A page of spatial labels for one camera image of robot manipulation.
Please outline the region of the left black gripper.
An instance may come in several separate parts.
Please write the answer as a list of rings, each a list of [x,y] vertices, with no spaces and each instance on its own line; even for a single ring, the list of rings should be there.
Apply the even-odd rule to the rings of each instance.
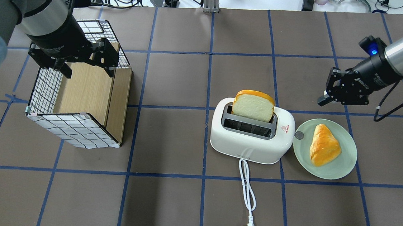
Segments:
[[[50,34],[46,39],[33,38],[28,55],[40,66],[53,66],[65,78],[72,77],[66,63],[85,63],[105,69],[109,77],[119,66],[119,50],[105,37],[89,39],[80,29]]]

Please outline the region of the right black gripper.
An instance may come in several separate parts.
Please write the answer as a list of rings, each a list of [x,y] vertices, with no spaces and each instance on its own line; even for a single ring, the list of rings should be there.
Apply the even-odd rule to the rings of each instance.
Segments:
[[[322,107],[334,101],[343,105],[368,105],[370,94],[398,80],[399,74],[385,58],[370,56],[345,71],[331,68],[325,94],[318,98],[317,104]]]

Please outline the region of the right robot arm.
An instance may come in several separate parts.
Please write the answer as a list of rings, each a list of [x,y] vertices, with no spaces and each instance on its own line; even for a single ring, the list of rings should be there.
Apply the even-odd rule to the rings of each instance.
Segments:
[[[359,46],[369,55],[356,66],[342,71],[331,68],[323,96],[317,103],[368,105],[369,95],[403,79],[403,37],[387,45],[380,38],[364,37]]]

